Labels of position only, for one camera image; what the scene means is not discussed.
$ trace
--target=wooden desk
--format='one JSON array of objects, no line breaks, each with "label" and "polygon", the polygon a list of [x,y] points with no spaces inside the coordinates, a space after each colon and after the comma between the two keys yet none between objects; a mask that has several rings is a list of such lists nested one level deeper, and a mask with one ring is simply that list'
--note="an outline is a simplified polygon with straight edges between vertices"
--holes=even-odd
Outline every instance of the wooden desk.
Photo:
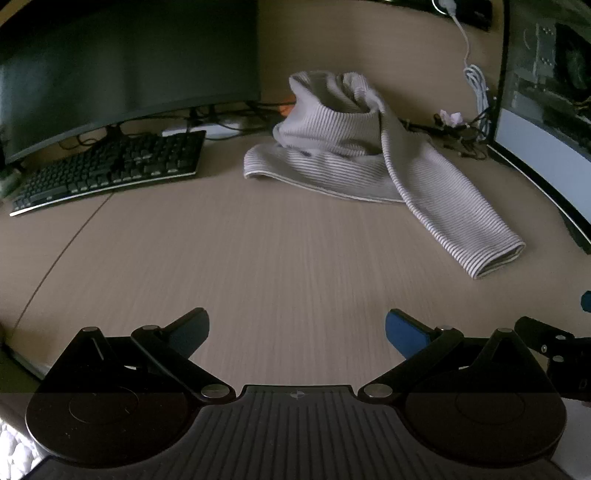
[{"label": "wooden desk", "polygon": [[0,9],[0,27],[31,0],[10,0]]},{"label": "wooden desk", "polygon": [[106,196],[11,218],[0,203],[0,323],[11,330],[45,275]]},{"label": "wooden desk", "polygon": [[81,327],[128,335],[202,306],[212,328],[193,360],[240,390],[362,385],[401,359],[384,335],[393,307],[467,335],[522,315],[589,333],[579,298],[591,260],[516,171],[455,162],[528,244],[471,280],[404,205],[245,180],[243,155],[262,140],[206,145],[201,178],[114,194],[57,262],[11,347],[50,365]]}]

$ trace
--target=monitor screen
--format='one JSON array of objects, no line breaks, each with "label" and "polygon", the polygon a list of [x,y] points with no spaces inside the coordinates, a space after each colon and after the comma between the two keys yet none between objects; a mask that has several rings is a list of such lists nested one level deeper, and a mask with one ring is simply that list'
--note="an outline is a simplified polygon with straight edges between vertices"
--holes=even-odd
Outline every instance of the monitor screen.
[{"label": "monitor screen", "polygon": [[256,0],[33,0],[0,28],[7,161],[139,116],[259,99]]},{"label": "monitor screen", "polygon": [[505,3],[509,9],[506,72],[493,140],[522,162],[514,164],[526,175],[526,170],[535,172],[528,176],[546,193],[558,193],[549,196],[559,207],[570,204],[563,211],[571,208],[576,213],[575,223],[588,237],[591,2]]}]

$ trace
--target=black keyboard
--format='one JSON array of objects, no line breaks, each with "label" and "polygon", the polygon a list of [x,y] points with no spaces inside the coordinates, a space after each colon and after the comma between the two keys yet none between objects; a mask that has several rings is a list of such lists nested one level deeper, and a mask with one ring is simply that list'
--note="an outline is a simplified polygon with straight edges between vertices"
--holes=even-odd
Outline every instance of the black keyboard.
[{"label": "black keyboard", "polygon": [[14,199],[10,216],[108,190],[193,176],[204,138],[199,131],[98,144],[32,174]]}]

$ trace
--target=metal screw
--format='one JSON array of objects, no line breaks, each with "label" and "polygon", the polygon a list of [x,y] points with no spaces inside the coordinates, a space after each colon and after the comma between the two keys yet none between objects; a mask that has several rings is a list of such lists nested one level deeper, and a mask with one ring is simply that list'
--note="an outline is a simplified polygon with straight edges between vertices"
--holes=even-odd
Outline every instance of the metal screw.
[{"label": "metal screw", "polygon": [[206,385],[201,389],[201,395],[206,398],[223,398],[230,393],[230,389],[226,385],[214,383]]},{"label": "metal screw", "polygon": [[369,384],[363,391],[369,398],[386,398],[392,395],[392,388],[383,383]]}]

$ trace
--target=striped fabric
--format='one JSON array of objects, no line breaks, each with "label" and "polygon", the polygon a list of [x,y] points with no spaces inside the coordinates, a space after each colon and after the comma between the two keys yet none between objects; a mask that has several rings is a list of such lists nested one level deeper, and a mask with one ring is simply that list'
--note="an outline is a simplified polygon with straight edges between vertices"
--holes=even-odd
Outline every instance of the striped fabric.
[{"label": "striped fabric", "polygon": [[300,72],[297,101],[251,148],[244,176],[265,175],[337,197],[404,202],[472,278],[525,247],[476,187],[421,134],[407,132],[362,75]]}]

